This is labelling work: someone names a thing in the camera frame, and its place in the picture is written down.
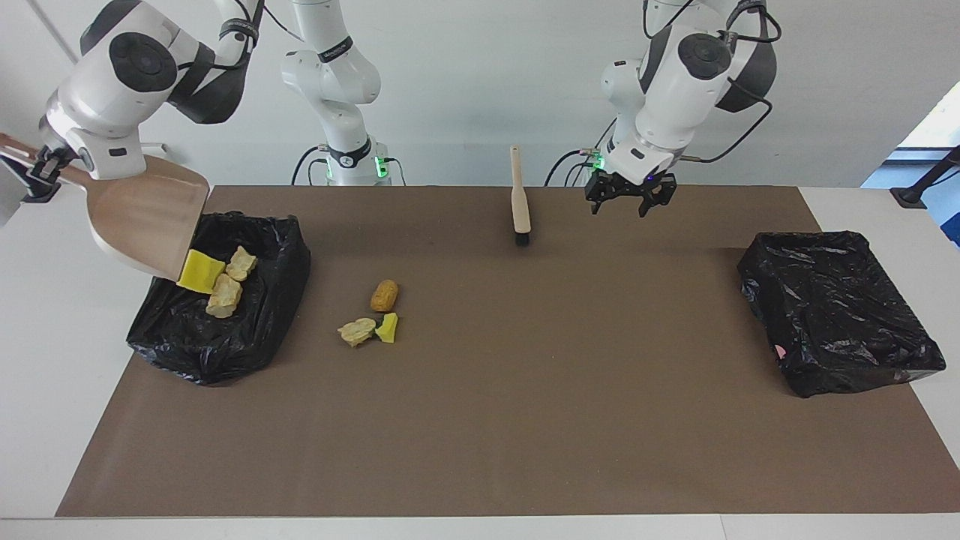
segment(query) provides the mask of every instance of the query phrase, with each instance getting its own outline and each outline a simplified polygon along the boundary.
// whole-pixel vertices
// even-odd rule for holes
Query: food scrap
[[[213,294],[206,303],[206,314],[218,319],[226,319],[233,314],[240,304],[240,294],[243,288],[227,274],[217,276],[213,285]]]
[[[250,272],[256,266],[256,257],[247,253],[243,246],[237,246],[237,251],[230,258],[230,264],[227,265],[226,272],[231,278],[242,282],[250,275]]]
[[[370,298],[370,309],[379,313],[389,313],[394,309],[400,286],[393,280],[384,280],[376,287]]]
[[[346,323],[337,331],[344,341],[349,343],[350,347],[356,347],[373,336],[373,330],[376,328],[376,321],[373,319],[357,319],[352,323]]]

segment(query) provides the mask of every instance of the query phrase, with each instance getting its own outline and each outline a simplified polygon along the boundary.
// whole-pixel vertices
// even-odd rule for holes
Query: table
[[[933,221],[900,209],[885,191],[803,189],[824,230],[864,233],[948,361],[960,357],[960,255]],[[0,230],[0,537],[140,536],[574,538],[956,538],[960,515],[618,516],[457,519],[51,520],[130,356],[124,337],[149,277],[106,258],[89,236],[83,194],[65,188],[45,207],[21,209]],[[16,317],[29,313],[38,327]],[[914,383],[954,460],[960,374]]]

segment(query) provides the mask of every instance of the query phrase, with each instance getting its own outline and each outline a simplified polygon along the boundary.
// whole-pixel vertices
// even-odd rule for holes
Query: wooden dustpan
[[[0,134],[0,155],[32,167],[36,150]],[[86,192],[90,229],[108,255],[176,281],[186,261],[210,185],[190,169],[146,157],[147,170],[120,180],[93,180],[68,166],[60,178]]]

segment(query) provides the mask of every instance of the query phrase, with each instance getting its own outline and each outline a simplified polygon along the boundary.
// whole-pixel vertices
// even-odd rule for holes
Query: sponge
[[[186,254],[186,262],[180,272],[177,285],[203,294],[213,294],[213,284],[217,276],[224,273],[227,264],[216,258],[206,256],[197,250]]]
[[[399,321],[399,317],[396,313],[387,313],[383,317],[383,324],[380,325],[380,328],[376,329],[376,336],[380,338],[380,341],[384,343],[393,343],[396,339],[396,323]]]

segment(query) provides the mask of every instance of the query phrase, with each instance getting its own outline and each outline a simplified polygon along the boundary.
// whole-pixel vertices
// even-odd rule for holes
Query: black mount bracket
[[[60,189],[60,183],[57,182],[56,178],[49,182],[35,178],[26,165],[6,156],[0,156],[0,162],[7,165],[10,172],[16,176],[21,184],[27,187],[27,194],[21,199],[23,203],[47,203],[50,199],[53,199],[57,190]]]
[[[608,173],[597,169],[590,176],[584,188],[587,200],[593,203],[590,210],[594,215],[600,211],[600,206],[610,199],[622,196],[642,197],[639,215],[646,217],[653,207],[665,207],[670,204],[674,191],[677,190],[677,177],[666,171],[647,178],[646,182],[636,185],[617,173]]]
[[[953,167],[960,165],[960,146],[957,146],[933,166],[916,184],[910,187],[893,187],[890,193],[900,206],[905,209],[926,209],[921,198],[924,192],[933,187]]]

